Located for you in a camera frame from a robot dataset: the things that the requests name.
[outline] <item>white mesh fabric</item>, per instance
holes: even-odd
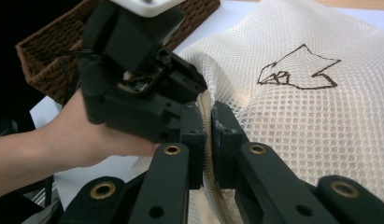
[[[384,30],[314,1],[263,0],[181,57],[301,179],[346,176],[384,201]]]

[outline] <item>mesh bag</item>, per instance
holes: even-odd
[[[384,202],[384,30],[314,1],[263,0],[181,57],[299,178],[346,176]]]
[[[83,0],[60,18],[28,36],[16,45],[27,83],[55,102],[63,104],[66,87],[74,77],[78,56],[58,55],[81,49],[81,35],[90,13],[101,0]],[[174,49],[218,6],[220,0],[188,0],[178,7],[185,20],[165,44]]]

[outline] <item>human hand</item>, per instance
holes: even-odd
[[[151,156],[157,147],[147,139],[90,123],[81,90],[39,131],[50,155],[69,167],[91,166],[111,155]]]

